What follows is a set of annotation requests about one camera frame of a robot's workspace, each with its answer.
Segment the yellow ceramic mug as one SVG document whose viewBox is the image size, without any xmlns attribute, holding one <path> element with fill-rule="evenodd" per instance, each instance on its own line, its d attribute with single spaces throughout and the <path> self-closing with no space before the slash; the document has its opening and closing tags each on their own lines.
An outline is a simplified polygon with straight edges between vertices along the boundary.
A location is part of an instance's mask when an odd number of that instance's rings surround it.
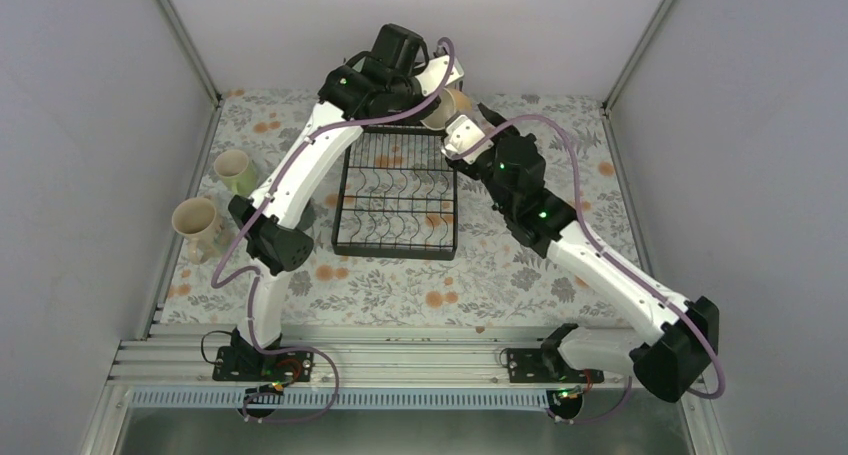
<svg viewBox="0 0 848 455">
<path fill-rule="evenodd" d="M 443 89 L 438 102 L 438 107 L 421 120 L 421 124 L 429 130 L 444 130 L 454 116 L 472 111 L 471 99 L 457 89 Z"/>
</svg>

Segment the light green ceramic mug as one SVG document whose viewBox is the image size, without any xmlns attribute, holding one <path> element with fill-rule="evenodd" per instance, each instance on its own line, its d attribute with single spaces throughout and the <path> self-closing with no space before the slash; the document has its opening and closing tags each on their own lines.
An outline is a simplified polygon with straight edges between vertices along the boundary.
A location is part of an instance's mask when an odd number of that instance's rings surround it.
<svg viewBox="0 0 848 455">
<path fill-rule="evenodd" d="M 258 186 L 255 164 L 247 153 L 239 149 L 222 152 L 214 160 L 217 177 L 233 194 L 249 197 Z"/>
</svg>

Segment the beige floral ceramic mug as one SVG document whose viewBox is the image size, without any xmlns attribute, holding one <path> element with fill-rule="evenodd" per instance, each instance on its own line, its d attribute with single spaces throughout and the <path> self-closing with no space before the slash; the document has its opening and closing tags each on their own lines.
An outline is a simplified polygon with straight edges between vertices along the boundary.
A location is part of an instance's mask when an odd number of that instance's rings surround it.
<svg viewBox="0 0 848 455">
<path fill-rule="evenodd" d="M 172 228 L 187 243 L 188 260 L 201 265 L 229 248 L 232 235 L 215 203 L 205 197 L 181 202 L 173 211 Z"/>
</svg>

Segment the dark green ceramic mug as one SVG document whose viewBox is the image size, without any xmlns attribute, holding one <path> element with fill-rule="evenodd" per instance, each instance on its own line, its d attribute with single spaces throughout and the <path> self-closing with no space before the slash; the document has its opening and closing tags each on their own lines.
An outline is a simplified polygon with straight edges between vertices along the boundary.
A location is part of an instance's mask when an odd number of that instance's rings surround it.
<svg viewBox="0 0 848 455">
<path fill-rule="evenodd" d="M 317 215 L 314 202 L 312 199 L 309 199 L 300 214 L 295 229 L 297 231 L 306 233 L 307 235 L 311 235 L 313 233 L 313 227 L 315 225 L 316 218 Z"/>
</svg>

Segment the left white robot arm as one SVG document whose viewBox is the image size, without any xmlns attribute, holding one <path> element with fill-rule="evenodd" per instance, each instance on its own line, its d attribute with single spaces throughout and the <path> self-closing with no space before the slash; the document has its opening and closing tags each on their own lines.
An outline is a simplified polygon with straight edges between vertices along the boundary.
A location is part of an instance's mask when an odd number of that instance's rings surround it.
<svg viewBox="0 0 848 455">
<path fill-rule="evenodd" d="M 284 279 L 312 252 L 314 241 L 301 223 L 318 184 L 365 128 L 421 120 L 463 79 L 453 41 L 443 37 L 437 44 L 439 56 L 419 34 L 384 25 L 370 49 L 328 73 L 301 133 L 268 178 L 250 195 L 231 199 L 239 231 L 227 251 L 243 244 L 251 262 L 235 273 L 254 276 L 236 328 L 246 345 L 238 365 L 252 379 L 277 369 Z"/>
</svg>

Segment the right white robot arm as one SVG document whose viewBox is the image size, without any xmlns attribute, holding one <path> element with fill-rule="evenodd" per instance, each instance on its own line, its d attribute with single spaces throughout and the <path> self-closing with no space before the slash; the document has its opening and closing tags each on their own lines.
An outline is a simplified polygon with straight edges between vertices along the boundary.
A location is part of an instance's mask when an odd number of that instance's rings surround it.
<svg viewBox="0 0 848 455">
<path fill-rule="evenodd" d="M 442 148 L 449 164 L 484 185 L 520 245 L 581 278 L 631 326 L 613 335 L 571 325 L 543 353 L 544 374 L 565 382 L 582 369 L 613 372 L 677 402 L 714 367 L 718 385 L 709 396 L 720 397 L 726 381 L 718 361 L 718 307 L 664 286 L 602 241 L 575 204 L 546 188 L 546 161 L 535 136 L 517 130 L 522 119 L 480 110 L 495 123 L 491 132 L 465 114 L 449 119 Z"/>
</svg>

